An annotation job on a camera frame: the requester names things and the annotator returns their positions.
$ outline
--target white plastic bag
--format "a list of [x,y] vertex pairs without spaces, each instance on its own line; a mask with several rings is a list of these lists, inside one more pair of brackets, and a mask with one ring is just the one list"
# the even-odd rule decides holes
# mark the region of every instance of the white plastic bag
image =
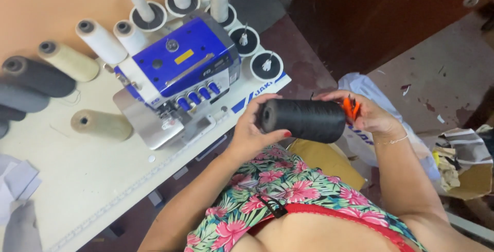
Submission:
[[[338,81],[338,89],[363,95],[397,118],[407,131],[412,148],[420,159],[420,164],[422,164],[427,176],[433,181],[441,179],[434,158],[427,146],[415,135],[411,127],[403,121],[403,117],[398,110],[396,110],[389,99],[370,78],[358,72],[349,73]],[[347,125],[343,136],[346,138],[348,147],[352,153],[358,155],[368,165],[377,167],[377,158],[371,133],[357,130],[351,125]]]

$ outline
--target blue sewing machine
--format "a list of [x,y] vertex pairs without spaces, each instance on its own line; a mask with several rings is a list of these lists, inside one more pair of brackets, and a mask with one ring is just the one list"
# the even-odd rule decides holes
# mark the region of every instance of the blue sewing machine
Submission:
[[240,77],[237,48],[209,14],[196,10],[183,22],[114,68],[125,86],[114,102],[152,150],[212,129],[210,106]]

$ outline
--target woman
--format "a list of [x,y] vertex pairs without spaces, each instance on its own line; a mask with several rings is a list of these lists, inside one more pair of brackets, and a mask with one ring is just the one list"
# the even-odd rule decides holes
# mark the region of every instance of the woman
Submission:
[[166,204],[139,252],[490,251],[449,225],[398,120],[349,91],[314,99],[348,95],[361,104],[354,126],[373,134],[387,212],[271,146],[291,133],[259,132],[259,105],[280,98],[265,94],[249,103],[225,152]]

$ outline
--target floral fabric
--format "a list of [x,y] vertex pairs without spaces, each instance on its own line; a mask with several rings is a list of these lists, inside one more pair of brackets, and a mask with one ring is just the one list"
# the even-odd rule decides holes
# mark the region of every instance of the floral fabric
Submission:
[[219,202],[206,211],[199,227],[187,236],[185,252],[229,252],[242,235],[271,214],[249,186],[279,199],[282,205],[319,205],[389,228],[426,251],[398,217],[381,210],[339,177],[325,176],[320,169],[307,167],[302,158],[275,145],[238,169]]

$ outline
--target dark wooden surface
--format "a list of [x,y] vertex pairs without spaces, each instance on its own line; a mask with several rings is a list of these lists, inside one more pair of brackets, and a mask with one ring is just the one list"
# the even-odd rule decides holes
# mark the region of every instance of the dark wooden surface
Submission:
[[463,0],[293,0],[288,12],[338,80],[372,71],[470,10]]

